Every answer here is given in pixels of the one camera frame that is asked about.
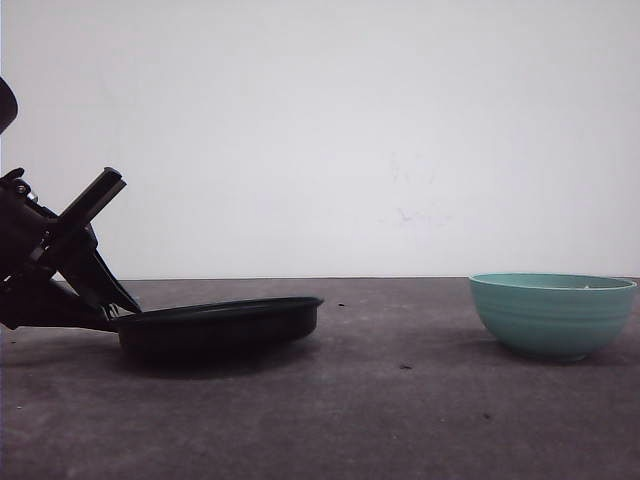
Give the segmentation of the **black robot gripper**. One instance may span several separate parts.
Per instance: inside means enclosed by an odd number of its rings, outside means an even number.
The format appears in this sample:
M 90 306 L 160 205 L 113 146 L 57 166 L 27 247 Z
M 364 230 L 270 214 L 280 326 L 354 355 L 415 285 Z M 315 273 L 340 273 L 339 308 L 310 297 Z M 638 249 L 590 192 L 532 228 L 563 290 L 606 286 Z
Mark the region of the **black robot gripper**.
M 24 173 L 1 177 L 1 324 L 113 331 L 119 309 L 138 313 L 140 305 L 97 253 L 91 221 L 126 186 L 122 175 L 105 167 L 56 214 L 38 203 Z

